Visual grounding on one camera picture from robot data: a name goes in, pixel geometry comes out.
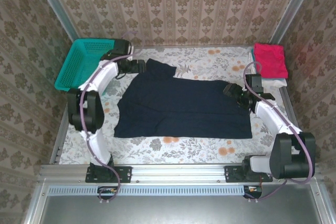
plastic basket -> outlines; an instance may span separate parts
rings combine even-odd
[[[114,48],[113,39],[77,39],[55,81],[57,90],[78,88],[95,71],[103,54]]]

purple cable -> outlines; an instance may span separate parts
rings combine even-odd
[[[246,71],[248,69],[249,66],[251,66],[252,64],[259,64],[260,67],[262,67],[261,63],[259,61],[253,61],[253,62],[250,62],[244,69],[244,73],[243,73],[243,79],[244,79],[244,84],[246,86],[246,88],[253,94],[255,95],[256,97],[258,97],[259,99],[261,99],[263,102],[265,102],[267,105],[269,105],[278,115],[279,117],[283,120],[283,122],[285,123],[285,125],[288,127],[288,129],[294,134],[294,136],[297,138],[299,144],[301,145],[302,147],[302,150],[304,152],[304,154],[306,155],[306,158],[307,158],[307,161],[308,161],[308,166],[309,166],[309,172],[308,172],[308,177],[303,180],[303,181],[298,181],[298,180],[295,180],[295,179],[289,179],[290,181],[296,183],[296,184],[306,184],[308,183],[311,178],[312,178],[312,174],[313,174],[313,164],[312,164],[312,161],[311,161],[311,157],[309,155],[309,152],[306,148],[306,146],[304,145],[302,139],[300,138],[299,134],[294,130],[294,128],[291,126],[290,123],[288,123],[287,119],[280,113],[280,111],[275,108],[273,106],[272,103],[270,103],[269,101],[267,101],[266,99],[264,99],[263,97],[259,96],[256,92],[254,92],[252,90],[252,88],[248,85],[247,81],[246,81]],[[266,196],[263,196],[259,199],[256,199],[256,200],[263,200],[263,199],[267,199],[269,198],[270,196],[272,196],[273,194],[275,194],[278,190],[280,190],[285,184],[287,183],[287,179],[285,179],[284,183],[282,183],[277,189],[275,189],[273,192],[271,192],[270,194],[266,195]]]
[[[127,35],[128,33],[132,33],[132,34],[135,35],[137,32],[134,32],[134,31],[127,32],[127,33],[125,33],[125,34],[122,36],[122,38],[123,38],[125,35]],[[104,164],[101,160],[99,160],[99,159],[97,158],[97,156],[95,155],[93,149],[92,149],[91,146],[90,146],[90,142],[89,142],[89,132],[88,132],[88,129],[87,129],[87,127],[86,127],[85,120],[84,120],[84,108],[83,108],[83,104],[84,104],[84,96],[85,96],[86,91],[87,91],[88,88],[90,87],[90,84],[94,81],[94,79],[97,77],[97,75],[100,73],[100,71],[101,71],[104,67],[106,67],[107,65],[109,65],[109,64],[111,64],[111,63],[113,63],[113,62],[115,62],[115,61],[117,61],[117,60],[125,59],[125,58],[128,58],[128,57],[130,57],[130,56],[134,56],[134,55],[139,54],[139,53],[142,51],[143,46],[144,46],[144,42],[142,42],[142,47],[141,47],[140,51],[138,51],[138,52],[136,52],[136,53],[133,53],[133,54],[130,54],[130,55],[124,55],[124,56],[115,57],[114,59],[109,60],[108,62],[106,62],[105,64],[103,64],[103,65],[101,66],[101,68],[99,68],[99,69],[97,70],[97,72],[94,73],[94,75],[91,77],[91,79],[89,80],[89,82],[88,82],[88,84],[85,86],[85,88],[83,89],[82,94],[81,94],[81,96],[80,96],[80,101],[79,101],[80,121],[81,121],[83,130],[85,131],[85,133],[86,133],[86,135],[87,135],[86,142],[87,142],[87,145],[88,145],[88,149],[89,149],[91,155],[94,157],[94,159],[98,162],[98,164],[100,164],[101,166],[103,166],[103,167],[105,167],[105,168],[111,170],[111,171],[115,174],[115,176],[117,177],[118,187],[117,187],[117,189],[116,189],[114,195],[113,195],[111,198],[109,198],[108,200],[113,200],[113,199],[117,196],[117,194],[118,194],[118,192],[119,192],[119,189],[120,189],[120,186],[121,186],[121,183],[120,183],[120,177],[119,177],[118,173],[116,172],[116,170],[113,169],[113,167]],[[102,192],[102,191],[100,191],[98,197],[99,197],[100,200],[103,201],[103,199],[101,198],[101,192]]]

